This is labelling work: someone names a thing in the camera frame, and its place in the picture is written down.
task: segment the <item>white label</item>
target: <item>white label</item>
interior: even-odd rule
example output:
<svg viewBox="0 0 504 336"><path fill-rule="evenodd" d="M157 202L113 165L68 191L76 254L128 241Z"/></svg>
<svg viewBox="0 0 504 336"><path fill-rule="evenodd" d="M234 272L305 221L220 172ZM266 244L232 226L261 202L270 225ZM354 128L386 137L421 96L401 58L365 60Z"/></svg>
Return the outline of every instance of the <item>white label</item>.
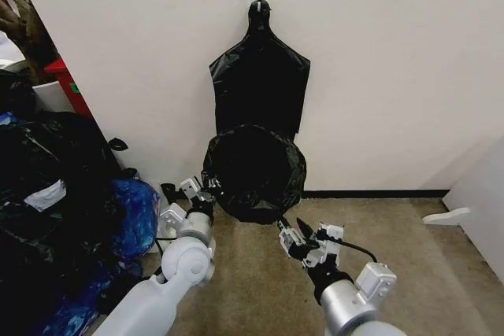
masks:
<svg viewBox="0 0 504 336"><path fill-rule="evenodd" d="M39 212L43 212L45 209L60 201L64 196L66 196L65 183L58 180L46 189L30 194L24 199L24 203L33 206Z"/></svg>

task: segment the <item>hanging black garbage bag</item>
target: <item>hanging black garbage bag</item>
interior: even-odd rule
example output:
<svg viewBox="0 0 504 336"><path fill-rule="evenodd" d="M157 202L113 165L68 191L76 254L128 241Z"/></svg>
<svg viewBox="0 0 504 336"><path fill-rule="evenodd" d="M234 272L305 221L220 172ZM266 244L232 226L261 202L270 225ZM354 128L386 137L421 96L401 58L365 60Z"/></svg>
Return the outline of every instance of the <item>hanging black garbage bag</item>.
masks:
<svg viewBox="0 0 504 336"><path fill-rule="evenodd" d="M253 2L243 40L210 65L217 134L242 124L291 140L299 131L309 60L275 36L269 14L267 1Z"/></svg>
<svg viewBox="0 0 504 336"><path fill-rule="evenodd" d="M217 201L229 215L268 224L299 202L306 160L289 138L245 124L210 141L202 177L219 180Z"/></svg>

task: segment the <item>white wall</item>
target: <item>white wall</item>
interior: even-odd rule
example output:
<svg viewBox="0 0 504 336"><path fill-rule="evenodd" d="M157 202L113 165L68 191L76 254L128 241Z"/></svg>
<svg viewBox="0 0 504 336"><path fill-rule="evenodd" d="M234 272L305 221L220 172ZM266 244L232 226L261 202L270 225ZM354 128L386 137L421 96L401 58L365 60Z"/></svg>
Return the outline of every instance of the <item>white wall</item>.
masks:
<svg viewBox="0 0 504 336"><path fill-rule="evenodd" d="M474 164L443 198L449 210L469 208L461 226L504 282L504 139Z"/></svg>
<svg viewBox="0 0 504 336"><path fill-rule="evenodd" d="M440 189L502 135L504 0L270 0L312 61L296 142L306 189ZM198 173L208 64L246 0L33 0L108 137L152 183Z"/></svg>

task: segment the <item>trash bag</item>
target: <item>trash bag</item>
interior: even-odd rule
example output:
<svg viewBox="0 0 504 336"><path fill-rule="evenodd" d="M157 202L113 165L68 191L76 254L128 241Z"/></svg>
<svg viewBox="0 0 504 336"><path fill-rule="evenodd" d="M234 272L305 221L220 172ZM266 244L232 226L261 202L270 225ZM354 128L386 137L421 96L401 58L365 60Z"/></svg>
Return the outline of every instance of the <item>trash bag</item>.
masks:
<svg viewBox="0 0 504 336"><path fill-rule="evenodd" d="M137 179L114 180L116 198L126 210L113 236L113 251L121 260L142 256L154 244L158 229L159 194Z"/></svg>
<svg viewBox="0 0 504 336"><path fill-rule="evenodd" d="M14 324L24 334L54 310L55 293L82 291L97 260L118 261L110 239L124 209L111 179L120 170L93 121L73 113L2 125L0 139L0 317L7 327L29 313Z"/></svg>
<svg viewBox="0 0 504 336"><path fill-rule="evenodd" d="M266 1L253 2L243 40L209 67L217 134L241 124L291 140L299 131L310 63L273 34L269 14Z"/></svg>
<svg viewBox="0 0 504 336"><path fill-rule="evenodd" d="M217 178L217 201L242 222L277 221L301 198L306 160L286 137L257 125L240 125L214 137L202 178Z"/></svg>
<svg viewBox="0 0 504 336"><path fill-rule="evenodd" d="M30 79L22 74L0 70L0 113L12 112L19 118L32 118L35 105Z"/></svg>

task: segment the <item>black baseboard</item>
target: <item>black baseboard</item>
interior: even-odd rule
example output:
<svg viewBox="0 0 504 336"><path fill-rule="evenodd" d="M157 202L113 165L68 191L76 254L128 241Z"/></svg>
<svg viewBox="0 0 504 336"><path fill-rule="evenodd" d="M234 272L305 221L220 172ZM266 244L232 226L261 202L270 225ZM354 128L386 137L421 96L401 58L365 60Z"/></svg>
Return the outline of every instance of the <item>black baseboard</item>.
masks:
<svg viewBox="0 0 504 336"><path fill-rule="evenodd" d="M304 190L303 198L441 198L448 189L427 190Z"/></svg>

